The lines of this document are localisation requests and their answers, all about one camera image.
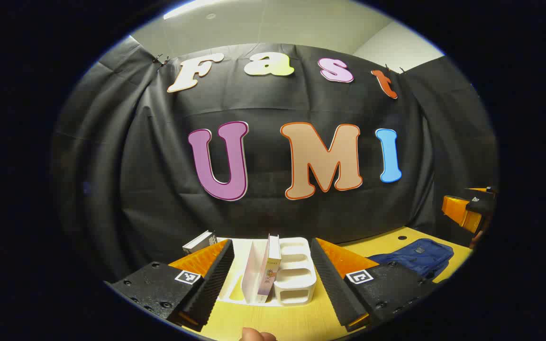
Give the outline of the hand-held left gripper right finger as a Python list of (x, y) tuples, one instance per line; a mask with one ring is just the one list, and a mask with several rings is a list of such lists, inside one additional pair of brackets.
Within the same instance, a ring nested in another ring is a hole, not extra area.
[(311, 240), (310, 256), (347, 332), (386, 323), (437, 287), (396, 261), (377, 263), (321, 238)]

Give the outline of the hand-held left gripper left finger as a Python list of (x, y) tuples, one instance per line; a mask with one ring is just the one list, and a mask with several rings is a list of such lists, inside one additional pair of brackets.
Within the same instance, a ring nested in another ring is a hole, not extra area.
[(225, 239), (169, 264), (153, 261), (106, 284), (161, 319), (201, 332), (234, 257), (233, 242)]

